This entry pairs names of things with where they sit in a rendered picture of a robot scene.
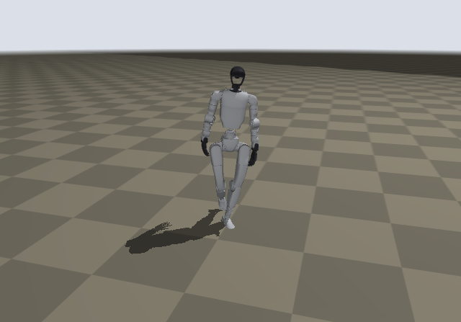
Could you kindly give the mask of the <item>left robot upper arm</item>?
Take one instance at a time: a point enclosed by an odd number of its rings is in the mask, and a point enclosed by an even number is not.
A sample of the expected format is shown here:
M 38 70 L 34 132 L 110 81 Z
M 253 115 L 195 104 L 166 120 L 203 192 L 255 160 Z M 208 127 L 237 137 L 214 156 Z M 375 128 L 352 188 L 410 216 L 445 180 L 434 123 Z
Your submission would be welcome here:
M 250 115 L 249 126 L 252 128 L 256 128 L 260 125 L 259 120 L 256 118 L 258 114 L 258 100 L 252 94 L 248 94 L 248 97 L 249 97 L 248 103 L 250 104 L 249 106 L 249 115 Z

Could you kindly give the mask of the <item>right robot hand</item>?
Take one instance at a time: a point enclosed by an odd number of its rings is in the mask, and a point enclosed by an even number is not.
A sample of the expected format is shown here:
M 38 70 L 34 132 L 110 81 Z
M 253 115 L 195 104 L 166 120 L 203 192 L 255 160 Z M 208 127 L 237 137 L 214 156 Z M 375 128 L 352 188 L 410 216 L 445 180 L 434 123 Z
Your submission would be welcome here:
M 201 143 L 202 143 L 202 149 L 203 149 L 203 152 L 206 156 L 210 156 L 209 153 L 207 152 L 207 138 L 204 138 L 203 141 L 201 140 Z

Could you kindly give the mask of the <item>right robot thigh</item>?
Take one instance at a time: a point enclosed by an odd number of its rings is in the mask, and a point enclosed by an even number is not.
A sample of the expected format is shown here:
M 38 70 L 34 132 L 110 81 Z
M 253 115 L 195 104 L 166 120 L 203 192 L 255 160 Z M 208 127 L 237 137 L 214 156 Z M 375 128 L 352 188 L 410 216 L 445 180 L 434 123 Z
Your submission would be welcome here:
M 219 192 L 221 192 L 226 189 L 226 184 L 223 177 L 222 142 L 213 143 L 209 148 L 209 152 L 212 168 L 215 175 L 215 184 L 216 187 L 219 189 Z

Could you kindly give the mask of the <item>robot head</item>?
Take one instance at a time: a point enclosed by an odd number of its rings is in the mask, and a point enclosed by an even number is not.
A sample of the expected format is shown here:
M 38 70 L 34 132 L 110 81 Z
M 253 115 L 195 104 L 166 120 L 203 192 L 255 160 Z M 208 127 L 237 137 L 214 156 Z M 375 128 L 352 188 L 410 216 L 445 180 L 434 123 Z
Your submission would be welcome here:
M 232 79 L 233 76 L 235 76 L 236 79 L 238 79 L 239 77 L 243 78 L 242 82 L 240 84 L 234 84 L 233 79 Z M 245 71 L 244 71 L 244 69 L 242 67 L 240 67 L 240 66 L 233 67 L 231 69 L 231 71 L 230 71 L 230 79 L 231 79 L 231 83 L 232 83 L 231 88 L 233 88 L 233 90 L 230 90 L 230 89 L 229 90 L 232 91 L 232 92 L 236 92 L 236 93 L 241 92 L 238 89 L 240 89 L 240 86 L 242 85 L 242 83 L 243 83 L 243 81 L 245 79 Z

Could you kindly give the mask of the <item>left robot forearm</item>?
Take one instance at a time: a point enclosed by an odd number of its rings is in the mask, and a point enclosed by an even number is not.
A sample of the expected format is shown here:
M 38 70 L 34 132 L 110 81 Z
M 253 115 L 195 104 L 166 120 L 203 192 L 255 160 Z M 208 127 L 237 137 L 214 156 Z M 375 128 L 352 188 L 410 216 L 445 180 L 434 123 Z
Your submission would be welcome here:
M 256 143 L 259 144 L 259 126 L 251 128 L 251 147 L 254 148 Z

